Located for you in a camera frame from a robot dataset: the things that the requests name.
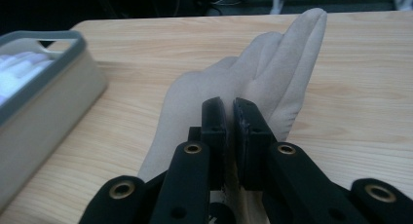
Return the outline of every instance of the white cloth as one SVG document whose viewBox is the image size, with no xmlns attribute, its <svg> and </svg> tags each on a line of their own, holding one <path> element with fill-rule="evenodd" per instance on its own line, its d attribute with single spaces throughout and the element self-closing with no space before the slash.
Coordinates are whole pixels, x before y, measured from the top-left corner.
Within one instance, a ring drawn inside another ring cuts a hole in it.
<svg viewBox="0 0 413 224">
<path fill-rule="evenodd" d="M 189 128 L 201 125 L 202 103 L 216 96 L 224 103 L 229 127 L 233 126 L 233 100 L 241 97 L 253 101 L 277 140 L 285 141 L 304 101 L 326 16 L 321 9 L 307 11 L 283 35 L 259 35 L 239 57 L 225 57 L 204 71 L 179 77 L 165 97 L 155 139 L 138 177 L 146 182 L 168 169 Z M 211 201 L 227 204 L 237 223 L 265 223 L 260 193 L 239 188 L 233 152 L 229 154 L 226 192 L 211 193 Z"/>
</svg>

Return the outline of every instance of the glove finger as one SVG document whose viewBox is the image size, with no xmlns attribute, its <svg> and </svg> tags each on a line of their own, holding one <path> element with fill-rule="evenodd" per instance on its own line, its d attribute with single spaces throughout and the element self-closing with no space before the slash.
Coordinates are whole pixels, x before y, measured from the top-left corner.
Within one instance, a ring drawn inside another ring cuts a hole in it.
<svg viewBox="0 0 413 224">
<path fill-rule="evenodd" d="M 216 62 L 210 67 L 207 67 L 204 72 L 206 73 L 215 73 L 215 72 L 220 72 L 220 71 L 227 71 L 236 61 L 237 61 L 236 56 L 226 56 L 222 58 L 220 61 Z"/>
<path fill-rule="evenodd" d="M 286 139 L 301 109 L 319 54 L 326 23 L 323 10 L 311 10 L 287 30 L 266 69 L 244 90 L 255 102 L 278 140 Z"/>
<path fill-rule="evenodd" d="M 282 36 L 275 56 L 257 81 L 265 86 L 272 85 L 265 89 L 285 93 L 295 74 L 308 80 L 319 54 L 325 23 L 326 12 L 321 9 L 301 15 Z M 294 81 L 292 85 L 301 85 L 300 79 Z"/>
<path fill-rule="evenodd" d="M 282 35 L 278 32 L 267 32 L 255 37 L 231 70 L 248 80 L 255 79 L 256 74 L 261 72 L 274 56 L 281 38 Z"/>
</svg>

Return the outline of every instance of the black plastic part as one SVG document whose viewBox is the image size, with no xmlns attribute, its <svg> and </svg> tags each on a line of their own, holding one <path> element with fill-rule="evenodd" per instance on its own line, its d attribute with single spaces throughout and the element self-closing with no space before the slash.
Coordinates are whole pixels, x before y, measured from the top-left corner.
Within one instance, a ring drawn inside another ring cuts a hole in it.
<svg viewBox="0 0 413 224">
<path fill-rule="evenodd" d="M 367 223 L 300 147 L 275 143 L 265 161 L 267 175 L 277 179 L 266 179 L 265 191 L 280 189 L 294 223 Z"/>
<path fill-rule="evenodd" d="M 267 212 L 270 223 L 292 223 L 293 216 L 287 203 L 283 198 L 275 199 L 268 193 L 262 193 L 262 205 Z"/>
<path fill-rule="evenodd" d="M 188 141 L 201 141 L 201 127 L 190 127 Z"/>
<path fill-rule="evenodd" d="M 413 201 L 380 180 L 365 178 L 355 181 L 350 199 L 370 223 L 413 222 Z"/>
<path fill-rule="evenodd" d="M 111 194 L 122 197 L 119 195 L 125 193 L 128 189 L 131 189 L 132 186 L 134 187 L 133 191 L 128 196 L 119 199 L 111 197 Z M 148 215 L 143 208 L 145 194 L 144 186 L 142 180 L 132 176 L 119 176 L 109 180 L 100 188 L 91 200 L 79 223 L 142 223 L 139 222 L 139 220 L 147 219 L 145 216 Z"/>
<path fill-rule="evenodd" d="M 203 103 L 201 142 L 208 145 L 210 149 L 210 190 L 221 190 L 224 185 L 227 134 L 227 122 L 222 100 L 215 97 L 205 101 Z"/>
<path fill-rule="evenodd" d="M 213 224 L 236 224 L 234 212 L 222 203 L 209 204 L 208 223 Z"/>
<path fill-rule="evenodd" d="M 199 141 L 176 147 L 150 223 L 207 223 L 209 148 Z"/>
<path fill-rule="evenodd" d="M 246 190 L 261 191 L 262 159 L 267 148 L 277 140 L 251 101 L 235 99 L 234 123 L 238 179 Z"/>
</svg>

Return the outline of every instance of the wooden table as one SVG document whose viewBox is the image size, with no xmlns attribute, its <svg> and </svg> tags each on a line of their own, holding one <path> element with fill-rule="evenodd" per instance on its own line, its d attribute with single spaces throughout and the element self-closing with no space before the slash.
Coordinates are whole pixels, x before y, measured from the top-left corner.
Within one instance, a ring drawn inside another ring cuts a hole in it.
<svg viewBox="0 0 413 224">
<path fill-rule="evenodd" d="M 296 16 L 84 21 L 109 88 L 0 216 L 75 223 L 108 179 L 136 175 L 173 80 L 237 56 Z M 289 141 L 349 188 L 375 177 L 413 198 L 413 12 L 331 14 Z"/>
</svg>

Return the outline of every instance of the gray plastic container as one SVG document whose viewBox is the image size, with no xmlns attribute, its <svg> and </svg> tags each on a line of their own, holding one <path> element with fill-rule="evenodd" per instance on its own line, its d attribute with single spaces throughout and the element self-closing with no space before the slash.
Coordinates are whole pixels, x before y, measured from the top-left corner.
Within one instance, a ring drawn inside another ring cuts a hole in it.
<svg viewBox="0 0 413 224">
<path fill-rule="evenodd" d="M 51 51 L 40 41 L 69 47 Z M 76 31 L 18 31 L 0 37 L 0 55 L 35 52 L 54 60 L 0 106 L 0 211 L 106 88 L 86 46 Z"/>
</svg>

